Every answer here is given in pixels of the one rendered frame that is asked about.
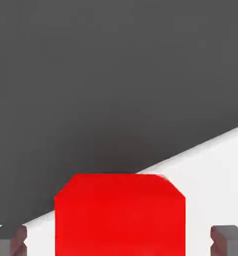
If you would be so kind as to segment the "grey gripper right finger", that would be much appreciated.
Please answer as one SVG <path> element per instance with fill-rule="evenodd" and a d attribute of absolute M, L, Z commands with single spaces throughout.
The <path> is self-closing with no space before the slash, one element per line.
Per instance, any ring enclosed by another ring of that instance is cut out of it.
<path fill-rule="evenodd" d="M 235 225 L 214 225 L 210 229 L 213 244 L 210 256 L 238 256 L 238 227 Z"/>

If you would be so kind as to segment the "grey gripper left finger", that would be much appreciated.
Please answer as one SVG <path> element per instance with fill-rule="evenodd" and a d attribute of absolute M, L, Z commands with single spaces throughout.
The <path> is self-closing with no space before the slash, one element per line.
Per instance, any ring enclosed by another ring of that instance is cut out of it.
<path fill-rule="evenodd" d="M 0 256 L 27 256 L 25 240 L 28 232 L 25 225 L 0 227 Z"/>

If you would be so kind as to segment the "small red cube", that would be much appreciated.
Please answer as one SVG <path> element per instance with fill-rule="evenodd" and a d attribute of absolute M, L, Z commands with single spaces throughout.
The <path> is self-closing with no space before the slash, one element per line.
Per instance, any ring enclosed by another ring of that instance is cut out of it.
<path fill-rule="evenodd" d="M 55 196 L 55 256 L 185 256 L 185 197 L 155 174 L 77 174 Z"/>

